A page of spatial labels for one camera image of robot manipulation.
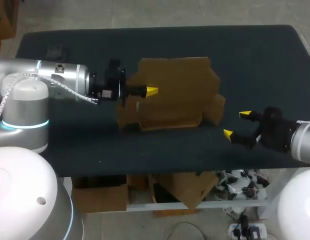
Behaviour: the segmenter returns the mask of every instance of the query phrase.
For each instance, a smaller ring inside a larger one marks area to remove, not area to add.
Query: black table
[[[240,111],[279,107],[290,120],[310,120],[310,59],[288,25],[63,30],[25,34],[16,57],[45,59],[62,44],[66,62],[104,70],[119,58],[130,76],[142,58],[209,57],[226,98],[219,127],[120,133],[114,102],[100,106],[51,100],[48,149],[60,176],[298,168],[307,164],[257,146],[232,145],[223,129],[250,134],[257,123]]]

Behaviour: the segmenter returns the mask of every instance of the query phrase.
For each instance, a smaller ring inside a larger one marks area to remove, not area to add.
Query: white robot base
[[[82,240],[83,221],[51,165],[0,147],[0,240]]]

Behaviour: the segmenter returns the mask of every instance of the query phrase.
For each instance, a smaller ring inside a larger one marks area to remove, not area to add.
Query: wires
[[[277,236],[275,234],[269,232],[269,231],[267,232],[267,235],[271,235],[271,236],[273,236],[275,238],[275,240],[278,240]]]
[[[59,81],[56,81],[50,77],[43,77],[43,76],[37,76],[39,79],[44,79],[44,80],[47,80],[47,81],[50,81],[51,83],[55,84],[56,86],[66,90],[67,92],[69,92],[70,94],[73,94],[74,96],[78,97],[79,99],[82,99],[86,102],[89,102],[91,104],[95,104],[97,105],[97,102],[99,101],[97,98],[90,98],[90,97],[87,97],[87,96],[83,96],[79,93],[77,93],[76,91],[70,89],[68,86],[60,83]]]
[[[9,74],[7,75],[2,81],[7,81],[9,80],[10,78],[12,78],[12,80],[10,81],[10,83],[8,84],[8,87],[7,87],[7,90],[6,90],[6,93],[4,95],[4,97],[2,98],[1,102],[0,102],[0,118],[1,118],[1,115],[4,111],[4,107],[5,107],[5,104],[7,102],[7,99],[9,98],[9,95],[11,94],[13,88],[15,87],[15,85],[22,79],[24,78],[34,78],[36,77],[36,74],[33,74],[33,73],[13,73],[13,74]]]
[[[199,232],[201,240],[205,240],[204,233],[202,233],[202,231],[197,226],[195,226],[193,223],[190,223],[190,222],[187,222],[187,221],[181,221],[181,222],[177,222],[177,223],[173,224],[169,228],[168,233],[167,233],[166,237],[164,238],[164,240],[169,240],[170,237],[172,236],[173,232],[180,225],[188,225],[188,226],[191,226],[191,227],[195,228]]]

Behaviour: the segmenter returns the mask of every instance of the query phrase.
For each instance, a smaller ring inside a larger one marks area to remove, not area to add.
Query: robotic arm
[[[263,114],[242,111],[239,117],[259,122],[259,126],[250,137],[224,129],[224,135],[232,144],[240,144],[250,150],[261,143],[265,148],[290,153],[295,160],[310,164],[310,121],[286,120],[276,107],[267,107]]]
[[[111,59],[101,76],[81,64],[0,57],[0,147],[22,147],[43,152],[48,146],[48,98],[75,99],[97,105],[129,95],[146,98],[157,87],[127,86],[125,69]]]

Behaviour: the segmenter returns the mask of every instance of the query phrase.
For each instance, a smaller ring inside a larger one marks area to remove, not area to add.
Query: floor
[[[292,25],[310,52],[310,0],[26,0],[20,3],[17,35],[2,41],[1,56],[14,57],[28,32],[269,24]],[[221,209],[206,209],[196,215],[166,218],[155,218],[152,212],[87,214],[84,222],[86,240],[161,240],[177,222],[197,225],[207,240],[227,240],[232,220]],[[276,215],[264,223],[278,240],[284,240]],[[192,228],[180,227],[170,239],[200,236]]]

